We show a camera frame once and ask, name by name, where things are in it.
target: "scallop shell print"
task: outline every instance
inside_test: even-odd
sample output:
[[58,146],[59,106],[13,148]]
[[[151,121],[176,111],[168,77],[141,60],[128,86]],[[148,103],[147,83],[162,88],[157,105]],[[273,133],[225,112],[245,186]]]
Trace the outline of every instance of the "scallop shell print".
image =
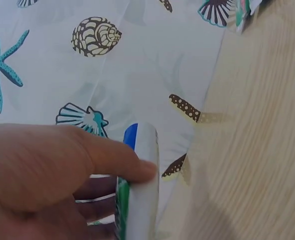
[[73,31],[73,49],[86,57],[107,54],[121,39],[122,33],[104,17],[89,17]]
[[102,112],[95,111],[91,106],[84,110],[69,102],[59,110],[55,123],[74,125],[90,134],[108,137],[105,127],[109,125],[109,121],[104,119]]
[[235,21],[235,0],[206,0],[197,11],[204,21],[220,28]]
[[18,0],[17,6],[19,8],[27,8],[35,3],[37,3],[39,0]]

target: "brown dotted shell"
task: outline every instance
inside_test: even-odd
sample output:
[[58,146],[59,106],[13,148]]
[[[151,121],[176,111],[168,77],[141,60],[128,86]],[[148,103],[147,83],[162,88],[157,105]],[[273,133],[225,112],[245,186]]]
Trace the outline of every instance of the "brown dotted shell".
[[84,19],[72,34],[73,49],[86,57],[102,56],[111,51],[122,33],[104,17]]
[[170,101],[183,113],[185,113],[189,118],[191,118],[196,123],[198,122],[201,112],[185,101],[183,98],[178,95],[171,94],[168,96]]
[[187,154],[182,155],[172,162],[161,177],[165,182],[172,181],[177,178],[180,172],[185,183],[189,185],[191,182],[191,166]]
[[159,1],[163,4],[166,10],[168,10],[170,13],[173,12],[173,8],[169,0],[159,0]]

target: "hand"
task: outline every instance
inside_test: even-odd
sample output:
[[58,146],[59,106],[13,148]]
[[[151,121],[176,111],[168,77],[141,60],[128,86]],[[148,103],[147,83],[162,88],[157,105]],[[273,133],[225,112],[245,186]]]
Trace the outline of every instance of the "hand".
[[[116,177],[143,183],[157,172],[123,143],[74,126],[0,124],[0,240],[108,240]],[[90,178],[91,174],[112,175]]]

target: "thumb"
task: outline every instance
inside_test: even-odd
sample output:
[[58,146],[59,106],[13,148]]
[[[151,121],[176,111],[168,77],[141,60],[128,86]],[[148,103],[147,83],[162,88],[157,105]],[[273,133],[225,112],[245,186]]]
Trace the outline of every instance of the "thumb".
[[90,174],[140,183],[156,172],[127,145],[78,127],[0,124],[0,205],[13,211],[37,212],[53,205]]

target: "finger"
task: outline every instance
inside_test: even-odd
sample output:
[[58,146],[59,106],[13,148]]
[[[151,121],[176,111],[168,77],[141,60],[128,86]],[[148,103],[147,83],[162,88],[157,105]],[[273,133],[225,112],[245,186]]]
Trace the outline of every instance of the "finger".
[[91,240],[113,240],[115,238],[115,223],[90,225],[87,227]]
[[116,192],[117,178],[115,176],[89,178],[73,194],[75,200],[97,199]]
[[93,137],[86,132],[82,136],[82,145],[93,164],[93,174],[119,176],[135,183],[147,182],[156,175],[156,165],[140,160],[126,144]]
[[87,222],[103,219],[115,213],[115,196],[93,202],[76,203],[80,214]]
[[71,196],[90,174],[145,182],[156,166],[125,144],[70,125],[0,124],[0,204],[37,212]]

